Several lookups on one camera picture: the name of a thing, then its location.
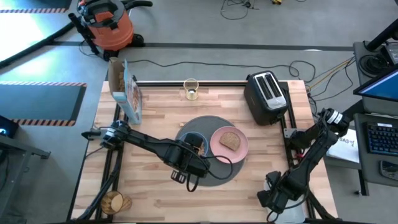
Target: orange shop vac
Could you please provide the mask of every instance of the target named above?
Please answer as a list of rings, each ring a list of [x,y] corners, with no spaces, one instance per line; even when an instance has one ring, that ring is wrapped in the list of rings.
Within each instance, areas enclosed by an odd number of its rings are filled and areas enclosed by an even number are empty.
[[[103,58],[117,57],[124,47],[144,47],[144,38],[134,33],[134,26],[127,11],[134,7],[153,5],[150,1],[119,1],[119,0],[79,0],[77,17],[74,13],[69,19],[90,46],[91,51],[98,55],[97,46],[103,49]]]

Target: hazard stripe tape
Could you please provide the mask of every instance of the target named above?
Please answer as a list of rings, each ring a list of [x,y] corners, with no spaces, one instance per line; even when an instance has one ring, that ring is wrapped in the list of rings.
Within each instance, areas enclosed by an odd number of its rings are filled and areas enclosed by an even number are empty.
[[[16,81],[0,81],[0,85],[51,85],[51,86],[83,86],[83,87],[87,87],[87,83],[69,83],[69,82],[16,82]]]
[[[75,120],[49,120],[49,119],[12,119],[11,121],[19,125],[30,126],[73,126]]]
[[[65,8],[45,8],[45,9],[0,9],[0,13],[64,13]]]

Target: toaster slot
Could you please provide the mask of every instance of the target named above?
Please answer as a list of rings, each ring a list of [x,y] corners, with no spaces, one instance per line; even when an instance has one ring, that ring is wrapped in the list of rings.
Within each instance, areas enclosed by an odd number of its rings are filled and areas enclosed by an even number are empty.
[[[260,84],[260,88],[262,90],[262,92],[264,93],[265,97],[267,100],[272,98],[272,94],[269,91],[269,89],[267,88],[267,84],[266,81],[264,80],[263,77],[257,77],[257,82]]]
[[[272,92],[274,93],[275,97],[280,97],[282,96],[280,94],[280,91],[278,90],[278,88],[276,87],[275,81],[274,79],[271,77],[271,75],[267,75],[266,79],[268,81],[269,86],[271,87]]]

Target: blue bowl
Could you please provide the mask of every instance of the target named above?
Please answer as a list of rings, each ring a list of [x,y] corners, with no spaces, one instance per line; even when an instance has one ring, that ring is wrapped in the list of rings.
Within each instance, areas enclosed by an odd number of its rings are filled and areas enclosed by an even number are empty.
[[[187,136],[187,134],[196,134],[196,135],[199,135],[203,139],[203,144],[205,145],[205,153],[202,156],[206,156],[207,152],[209,151],[209,142],[207,141],[207,139],[202,134],[200,134],[198,132],[190,131],[190,132],[187,132],[187,133],[183,134],[179,138],[179,140],[184,141],[185,137]]]

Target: glass cup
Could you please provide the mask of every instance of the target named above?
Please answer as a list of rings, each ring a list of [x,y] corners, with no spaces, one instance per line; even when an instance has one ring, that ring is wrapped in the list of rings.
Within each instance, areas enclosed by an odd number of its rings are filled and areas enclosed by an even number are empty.
[[[194,78],[189,78],[184,82],[185,97],[188,100],[195,100],[198,98],[199,82]]]

